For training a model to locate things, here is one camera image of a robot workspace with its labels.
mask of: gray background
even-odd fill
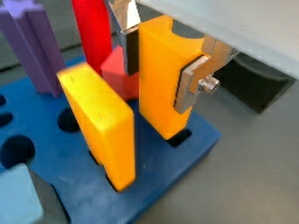
[[[70,1],[42,0],[60,46],[78,44]],[[142,18],[152,12],[141,8]],[[0,67],[17,63],[0,37]],[[80,47],[62,52],[65,60]],[[24,76],[14,66],[0,73],[4,85]],[[256,114],[224,89],[201,95],[196,112],[221,132],[204,161],[136,223],[299,223],[299,83]]]

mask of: round hole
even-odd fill
[[[60,127],[60,130],[65,132],[77,132],[80,131],[80,126],[76,120],[76,117],[70,111],[70,108],[66,108],[61,111],[57,125]]]
[[[5,105],[5,97],[0,94],[0,106]]]
[[[20,163],[28,163],[34,155],[33,141],[26,136],[12,136],[4,142],[0,160],[5,169]]]
[[[2,113],[0,115],[0,127],[4,127],[12,120],[14,116],[12,113]]]

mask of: white surface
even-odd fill
[[[137,0],[299,79],[299,1]]]

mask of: black object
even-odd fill
[[[0,160],[5,169],[20,163],[28,163],[34,155],[33,141],[26,136],[12,136],[4,142]]]
[[[220,85],[257,112],[272,104],[295,79],[240,53],[215,73]]]
[[[190,135],[192,132],[188,129],[182,129],[172,138],[166,140],[166,143],[172,147],[177,147]]]
[[[0,94],[0,106],[5,105],[5,97]]]
[[[124,49],[125,74],[133,75],[138,72],[138,30],[134,29],[128,34],[120,32],[117,35]]]
[[[73,133],[80,131],[80,126],[70,108],[65,108],[58,116],[57,125],[60,130]]]
[[[4,127],[12,120],[14,116],[12,113],[0,114],[0,128]]]

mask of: red block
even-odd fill
[[[72,0],[86,62],[100,74],[100,65],[112,52],[108,10],[102,0]]]
[[[138,73],[125,75],[122,47],[117,46],[101,65],[102,78],[120,97],[128,101],[138,97]]]

